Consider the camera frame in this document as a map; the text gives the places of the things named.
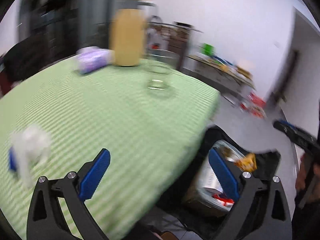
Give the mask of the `person's right hand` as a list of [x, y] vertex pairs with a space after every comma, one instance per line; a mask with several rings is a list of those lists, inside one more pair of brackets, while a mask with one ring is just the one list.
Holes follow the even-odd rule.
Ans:
[[[304, 153], [301, 158], [300, 158], [300, 167], [299, 167], [299, 172], [297, 174], [297, 179], [296, 179], [296, 190], [299, 192], [300, 190], [303, 190], [305, 188], [305, 180], [306, 180], [306, 169], [305, 169], [305, 158], [307, 154]], [[319, 200], [320, 197], [320, 185], [319, 185], [319, 165], [315, 164], [313, 166], [313, 172], [315, 176], [317, 177], [317, 184], [315, 185], [312, 194], [309, 197], [308, 203], [315, 202]]]

